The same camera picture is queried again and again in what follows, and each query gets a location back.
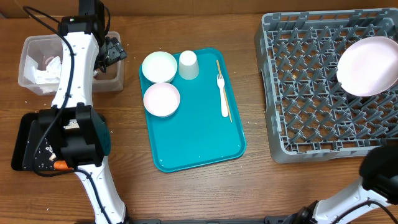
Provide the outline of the white napkin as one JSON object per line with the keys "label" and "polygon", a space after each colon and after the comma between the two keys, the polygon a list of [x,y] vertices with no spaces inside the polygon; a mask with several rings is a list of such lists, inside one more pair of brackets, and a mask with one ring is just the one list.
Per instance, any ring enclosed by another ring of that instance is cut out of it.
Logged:
{"label": "white napkin", "polygon": [[53,93],[60,82],[62,62],[59,56],[51,56],[46,61],[45,70],[39,70],[39,64],[30,56],[26,57],[24,78],[38,87],[40,95]]}

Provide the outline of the white plastic fork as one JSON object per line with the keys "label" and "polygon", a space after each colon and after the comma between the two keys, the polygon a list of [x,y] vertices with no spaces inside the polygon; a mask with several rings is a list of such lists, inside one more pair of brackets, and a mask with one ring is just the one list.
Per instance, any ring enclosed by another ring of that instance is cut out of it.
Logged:
{"label": "white plastic fork", "polygon": [[222,117],[228,117],[228,109],[224,93],[224,78],[220,73],[217,75],[217,85],[220,90],[221,115]]}

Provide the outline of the rice and peanut scraps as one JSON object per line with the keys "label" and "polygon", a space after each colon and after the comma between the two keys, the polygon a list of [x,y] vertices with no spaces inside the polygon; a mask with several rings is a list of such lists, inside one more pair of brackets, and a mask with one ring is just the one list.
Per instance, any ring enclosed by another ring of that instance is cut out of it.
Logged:
{"label": "rice and peanut scraps", "polygon": [[[26,167],[32,166],[32,160],[36,147],[37,147],[37,142],[33,142],[31,140],[28,141],[24,155],[24,165]],[[48,143],[46,139],[44,139],[35,156],[35,165],[44,168],[52,167],[53,163],[56,161],[56,158],[57,157],[51,145]]]}

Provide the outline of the orange carrot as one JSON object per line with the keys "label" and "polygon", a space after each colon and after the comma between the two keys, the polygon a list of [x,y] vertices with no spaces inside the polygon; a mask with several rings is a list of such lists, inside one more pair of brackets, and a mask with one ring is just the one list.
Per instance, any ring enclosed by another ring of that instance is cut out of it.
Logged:
{"label": "orange carrot", "polygon": [[65,161],[55,161],[53,167],[55,170],[60,170],[60,171],[72,170],[71,167],[67,166],[67,163]]}

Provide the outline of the white round plate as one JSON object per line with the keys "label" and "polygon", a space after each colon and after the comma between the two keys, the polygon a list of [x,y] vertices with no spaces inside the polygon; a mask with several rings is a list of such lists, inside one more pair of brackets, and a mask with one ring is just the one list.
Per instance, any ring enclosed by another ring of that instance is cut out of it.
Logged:
{"label": "white round plate", "polygon": [[367,37],[348,47],[338,61],[336,77],[355,96],[373,96],[397,83],[397,42]]}

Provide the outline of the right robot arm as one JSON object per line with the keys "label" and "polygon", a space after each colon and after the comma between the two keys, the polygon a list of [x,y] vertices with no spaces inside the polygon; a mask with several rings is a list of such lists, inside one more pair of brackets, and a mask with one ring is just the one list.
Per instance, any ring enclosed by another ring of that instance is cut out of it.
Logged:
{"label": "right robot arm", "polygon": [[292,215],[291,223],[349,223],[376,208],[397,205],[397,146],[372,149],[362,161],[359,178],[336,195],[315,201]]}

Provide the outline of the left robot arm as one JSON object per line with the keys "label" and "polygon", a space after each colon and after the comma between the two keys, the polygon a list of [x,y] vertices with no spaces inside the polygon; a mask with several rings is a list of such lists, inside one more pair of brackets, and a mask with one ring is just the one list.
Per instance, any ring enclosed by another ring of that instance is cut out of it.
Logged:
{"label": "left robot arm", "polygon": [[39,113],[39,124],[59,162],[55,176],[74,173],[95,212],[95,223],[129,223],[127,207],[117,193],[109,169],[111,137],[93,108],[93,73],[126,58],[116,38],[107,34],[109,9],[101,1],[80,1],[78,15],[58,22],[62,70],[52,107]]}

